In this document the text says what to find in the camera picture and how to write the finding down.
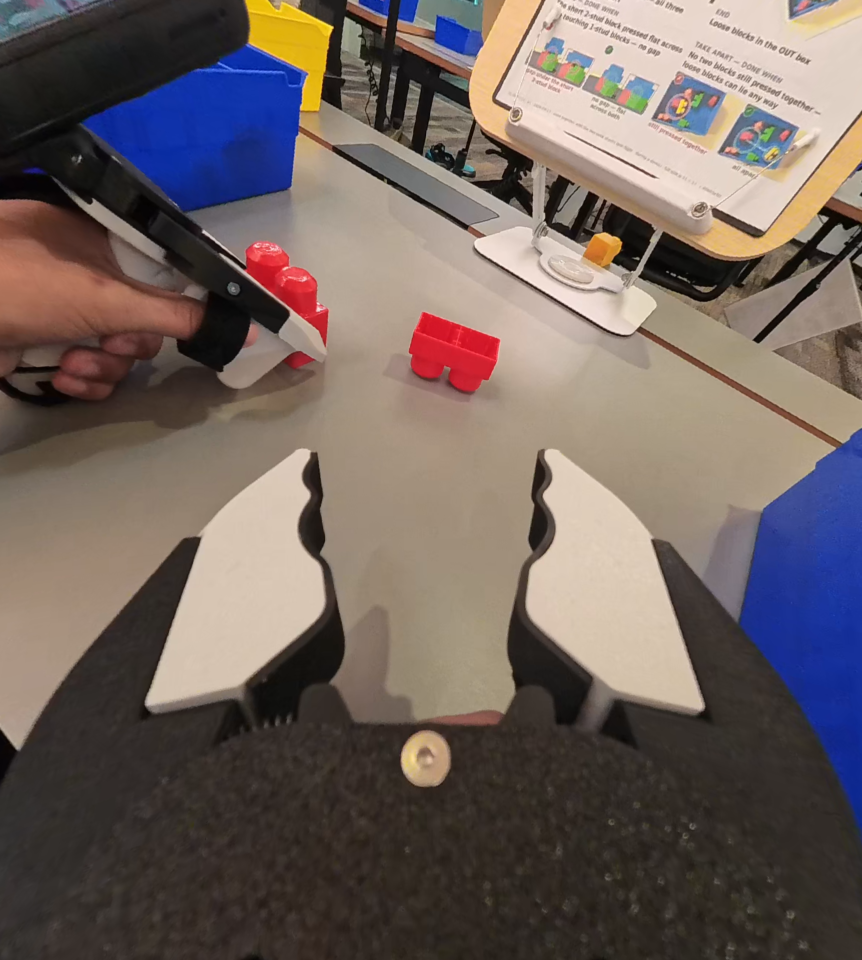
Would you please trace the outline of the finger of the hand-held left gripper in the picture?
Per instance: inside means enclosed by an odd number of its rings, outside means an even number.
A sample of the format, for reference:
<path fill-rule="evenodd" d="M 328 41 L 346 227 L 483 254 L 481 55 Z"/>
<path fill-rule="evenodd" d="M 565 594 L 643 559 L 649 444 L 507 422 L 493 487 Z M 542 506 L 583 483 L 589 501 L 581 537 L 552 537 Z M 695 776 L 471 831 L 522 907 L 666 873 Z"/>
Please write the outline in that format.
<path fill-rule="evenodd" d="M 293 313 L 157 186 L 98 138 L 53 138 L 44 170 L 83 211 L 206 295 L 200 334 L 256 324 L 293 334 Z"/>
<path fill-rule="evenodd" d="M 210 297 L 209 332 L 214 334 L 214 370 L 235 390 L 254 385 L 293 354 L 322 361 L 323 335 L 278 297 L 237 302 Z"/>

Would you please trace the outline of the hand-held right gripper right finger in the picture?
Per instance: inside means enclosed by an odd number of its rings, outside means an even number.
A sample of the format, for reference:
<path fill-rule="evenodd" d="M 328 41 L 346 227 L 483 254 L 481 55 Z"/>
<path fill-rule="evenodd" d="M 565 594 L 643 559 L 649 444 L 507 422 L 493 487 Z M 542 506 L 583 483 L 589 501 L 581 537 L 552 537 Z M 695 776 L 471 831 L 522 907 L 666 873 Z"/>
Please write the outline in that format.
<path fill-rule="evenodd" d="M 536 455 L 530 554 L 508 631 L 515 691 L 557 718 L 617 704 L 685 717 L 705 709 L 653 537 L 609 488 L 553 448 Z"/>

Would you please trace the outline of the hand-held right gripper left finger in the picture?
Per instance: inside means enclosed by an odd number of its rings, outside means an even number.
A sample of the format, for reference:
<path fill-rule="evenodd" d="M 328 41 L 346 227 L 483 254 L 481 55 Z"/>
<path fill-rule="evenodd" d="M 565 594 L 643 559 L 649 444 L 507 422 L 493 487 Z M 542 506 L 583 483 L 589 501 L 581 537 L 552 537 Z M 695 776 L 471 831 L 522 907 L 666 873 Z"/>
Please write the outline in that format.
<path fill-rule="evenodd" d="M 322 556 L 317 453 L 296 450 L 201 531 L 145 700 L 150 714 L 233 702 L 245 715 L 295 715 L 344 656 L 332 572 Z"/>

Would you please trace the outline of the red mega block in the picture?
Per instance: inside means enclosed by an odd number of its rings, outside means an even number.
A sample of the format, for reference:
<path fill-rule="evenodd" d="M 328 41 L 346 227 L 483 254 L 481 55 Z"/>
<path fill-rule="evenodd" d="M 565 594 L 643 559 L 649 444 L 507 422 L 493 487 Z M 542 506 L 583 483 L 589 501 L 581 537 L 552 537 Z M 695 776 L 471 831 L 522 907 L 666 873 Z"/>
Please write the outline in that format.
<path fill-rule="evenodd" d="M 288 266 L 280 270 L 273 292 L 294 313 L 304 318 L 327 344 L 329 310 L 317 298 L 317 280 L 307 270 Z"/>
<path fill-rule="evenodd" d="M 492 376 L 500 344 L 497 337 L 422 312 L 409 347 L 411 370 L 425 380 L 447 375 L 455 390 L 470 395 Z"/>
<path fill-rule="evenodd" d="M 290 265 L 291 258 L 288 253 L 273 242 L 255 242 L 248 246 L 245 252 L 247 274 L 272 294 L 278 290 L 280 274 Z"/>

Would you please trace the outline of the blue storage bin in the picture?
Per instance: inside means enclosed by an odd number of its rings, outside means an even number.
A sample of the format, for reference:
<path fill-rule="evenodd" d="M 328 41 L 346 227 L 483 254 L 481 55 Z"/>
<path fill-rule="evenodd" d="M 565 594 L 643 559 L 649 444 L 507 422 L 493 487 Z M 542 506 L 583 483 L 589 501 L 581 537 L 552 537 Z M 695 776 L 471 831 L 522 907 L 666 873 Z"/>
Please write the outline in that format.
<path fill-rule="evenodd" d="M 435 21 L 434 40 L 438 46 L 467 58 L 474 59 L 484 45 L 480 29 L 472 29 L 455 18 L 438 15 Z"/>
<path fill-rule="evenodd" d="M 739 623 L 821 739 L 862 834 L 862 428 L 762 510 Z"/>
<path fill-rule="evenodd" d="M 306 74 L 227 38 L 139 30 L 0 40 L 0 179 L 53 138 L 100 139 L 181 210 L 287 190 Z"/>

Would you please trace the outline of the person's left hand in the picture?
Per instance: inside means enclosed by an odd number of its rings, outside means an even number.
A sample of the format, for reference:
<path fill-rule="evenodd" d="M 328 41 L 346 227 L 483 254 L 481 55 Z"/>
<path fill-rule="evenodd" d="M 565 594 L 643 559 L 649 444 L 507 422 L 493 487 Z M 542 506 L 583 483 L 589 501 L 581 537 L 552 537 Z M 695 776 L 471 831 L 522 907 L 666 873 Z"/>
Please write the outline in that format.
<path fill-rule="evenodd" d="M 126 276 L 85 214 L 0 199 L 0 378 L 27 351 L 65 345 L 54 390 L 100 402 L 165 339 L 195 335 L 204 316 L 202 302 Z"/>

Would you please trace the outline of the yellow storage bin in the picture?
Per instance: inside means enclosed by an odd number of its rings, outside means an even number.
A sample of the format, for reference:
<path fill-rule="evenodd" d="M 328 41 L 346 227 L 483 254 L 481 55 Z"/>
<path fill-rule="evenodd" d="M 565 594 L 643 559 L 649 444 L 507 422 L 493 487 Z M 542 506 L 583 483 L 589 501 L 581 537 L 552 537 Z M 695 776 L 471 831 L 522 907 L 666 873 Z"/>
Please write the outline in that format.
<path fill-rule="evenodd" d="M 246 1 L 245 5 L 250 45 L 307 75 L 301 111 L 317 113 L 333 26 L 288 2 Z"/>

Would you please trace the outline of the black flat panel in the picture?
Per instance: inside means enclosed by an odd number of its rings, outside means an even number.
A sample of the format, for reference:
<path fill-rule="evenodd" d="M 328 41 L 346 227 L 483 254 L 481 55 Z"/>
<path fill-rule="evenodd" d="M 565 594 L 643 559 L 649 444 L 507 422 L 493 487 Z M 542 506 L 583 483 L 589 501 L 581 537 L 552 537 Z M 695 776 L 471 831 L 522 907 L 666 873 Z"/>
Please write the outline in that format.
<path fill-rule="evenodd" d="M 424 207 L 467 229 L 499 214 L 394 152 L 373 143 L 336 145 L 333 152 Z"/>

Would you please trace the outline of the white paper sheet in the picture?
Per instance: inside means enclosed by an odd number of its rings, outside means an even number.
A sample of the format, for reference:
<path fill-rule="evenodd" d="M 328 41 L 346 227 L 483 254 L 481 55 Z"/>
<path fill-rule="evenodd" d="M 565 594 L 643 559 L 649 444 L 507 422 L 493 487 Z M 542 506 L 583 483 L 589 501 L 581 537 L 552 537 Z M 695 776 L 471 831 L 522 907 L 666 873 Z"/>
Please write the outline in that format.
<path fill-rule="evenodd" d="M 849 259 L 838 264 L 767 337 L 755 339 L 772 352 L 862 323 L 862 303 Z"/>

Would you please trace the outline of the printed instruction sheet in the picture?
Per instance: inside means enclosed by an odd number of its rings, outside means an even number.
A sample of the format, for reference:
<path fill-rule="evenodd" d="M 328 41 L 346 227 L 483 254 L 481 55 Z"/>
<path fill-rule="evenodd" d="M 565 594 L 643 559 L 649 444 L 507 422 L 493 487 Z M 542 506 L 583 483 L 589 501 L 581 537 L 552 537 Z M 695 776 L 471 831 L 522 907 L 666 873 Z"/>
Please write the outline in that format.
<path fill-rule="evenodd" d="M 862 2 L 543 2 L 494 100 L 572 168 L 761 235 L 862 116 Z"/>

